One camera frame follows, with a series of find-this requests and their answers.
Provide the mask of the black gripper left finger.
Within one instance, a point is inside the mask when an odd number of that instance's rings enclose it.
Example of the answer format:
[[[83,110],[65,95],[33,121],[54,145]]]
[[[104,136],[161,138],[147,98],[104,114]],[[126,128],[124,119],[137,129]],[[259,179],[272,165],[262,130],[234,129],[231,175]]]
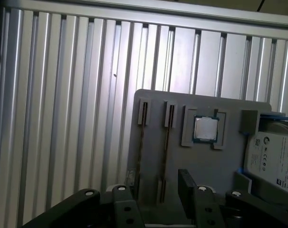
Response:
[[[142,228],[135,200],[140,174],[127,172],[125,183],[105,192],[82,189],[24,224],[25,228]]]

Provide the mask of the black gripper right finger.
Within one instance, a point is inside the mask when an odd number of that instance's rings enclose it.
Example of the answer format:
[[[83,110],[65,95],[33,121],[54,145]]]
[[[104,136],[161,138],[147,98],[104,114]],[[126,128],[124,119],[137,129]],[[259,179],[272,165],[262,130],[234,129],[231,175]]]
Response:
[[[186,169],[178,170],[178,194],[186,217],[197,228],[288,228],[288,208],[242,190],[228,191],[219,202],[211,188],[197,185]]]

